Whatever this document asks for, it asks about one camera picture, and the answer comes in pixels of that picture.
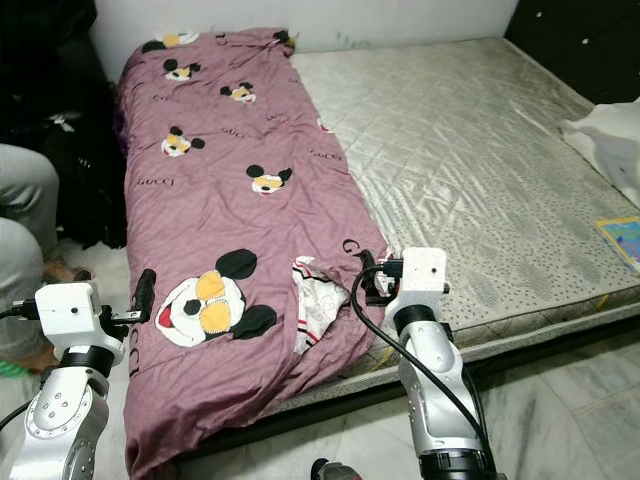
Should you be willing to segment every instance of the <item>person's leg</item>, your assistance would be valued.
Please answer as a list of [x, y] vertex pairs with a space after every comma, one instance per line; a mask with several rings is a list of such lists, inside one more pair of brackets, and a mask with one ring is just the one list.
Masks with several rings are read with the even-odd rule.
[[[10, 309], [15, 300], [33, 298], [41, 279], [42, 253], [36, 239], [19, 223], [0, 218], [0, 311]], [[37, 370], [48, 349], [40, 322], [0, 320], [0, 359]]]
[[0, 144], [0, 216], [24, 225], [45, 258], [57, 242], [57, 204], [58, 175], [51, 162], [37, 152]]

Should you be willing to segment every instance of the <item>tiled floor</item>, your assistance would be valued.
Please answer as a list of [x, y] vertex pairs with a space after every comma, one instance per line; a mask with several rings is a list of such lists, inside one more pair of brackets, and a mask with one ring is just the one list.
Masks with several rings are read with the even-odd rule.
[[[128, 303], [126, 255], [104, 247], [62, 253], [98, 275], [103, 303]], [[125, 479], [122, 407], [127, 365], [110, 378], [110, 418], [97, 479]], [[31, 377], [0, 377], [0, 416], [32, 395]], [[640, 458], [640, 330], [481, 379], [496, 462], [510, 480], [631, 480]], [[0, 438], [15, 449], [19, 422]], [[307, 479], [316, 458], [366, 479], [419, 478], [406, 400], [398, 399], [180, 465], [185, 479]], [[6, 475], [7, 462], [0, 473]]]

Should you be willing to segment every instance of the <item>pink duvet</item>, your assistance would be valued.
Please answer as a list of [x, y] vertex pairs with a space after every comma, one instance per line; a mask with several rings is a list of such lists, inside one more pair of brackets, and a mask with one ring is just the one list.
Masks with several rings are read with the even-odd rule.
[[[386, 244], [288, 56], [286, 32], [187, 33], [136, 50], [120, 84], [131, 278], [157, 272], [131, 333], [133, 478], [352, 363], [346, 306]], [[379, 323], [382, 311], [369, 312]]]

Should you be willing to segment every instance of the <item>quilted mattress cover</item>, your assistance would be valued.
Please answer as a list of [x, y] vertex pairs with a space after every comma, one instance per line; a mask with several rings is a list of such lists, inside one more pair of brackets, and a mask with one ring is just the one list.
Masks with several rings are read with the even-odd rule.
[[[293, 63], [394, 253], [448, 252], [443, 321], [465, 360], [640, 314], [640, 278], [594, 230], [638, 210], [558, 130], [593, 105], [508, 41]], [[393, 381], [397, 361], [376, 343], [281, 410]]]

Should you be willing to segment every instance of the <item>person's foot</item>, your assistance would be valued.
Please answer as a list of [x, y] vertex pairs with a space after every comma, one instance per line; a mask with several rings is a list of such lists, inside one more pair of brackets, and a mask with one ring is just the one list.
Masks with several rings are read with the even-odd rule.
[[71, 268], [57, 257], [44, 263], [42, 278], [48, 283], [82, 282], [91, 280], [91, 273], [84, 268]]
[[48, 343], [40, 353], [21, 358], [20, 360], [11, 360], [11, 363], [35, 373], [42, 373], [45, 368], [57, 367], [60, 364], [58, 359], [53, 356], [53, 345], [50, 343]]

